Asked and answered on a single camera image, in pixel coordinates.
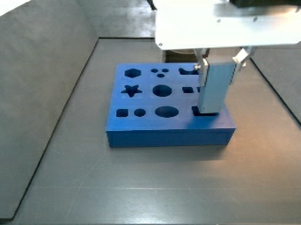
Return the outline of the white flat gripper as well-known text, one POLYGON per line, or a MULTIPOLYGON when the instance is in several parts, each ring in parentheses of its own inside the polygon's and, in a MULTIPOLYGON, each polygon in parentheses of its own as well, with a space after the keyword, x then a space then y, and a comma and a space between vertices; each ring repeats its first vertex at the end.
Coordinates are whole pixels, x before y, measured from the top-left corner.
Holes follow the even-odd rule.
POLYGON ((239 8, 229 0, 154 0, 156 43, 164 50, 193 49, 205 70, 208 48, 243 47, 233 57, 241 70, 257 46, 301 42, 301 7, 239 8))

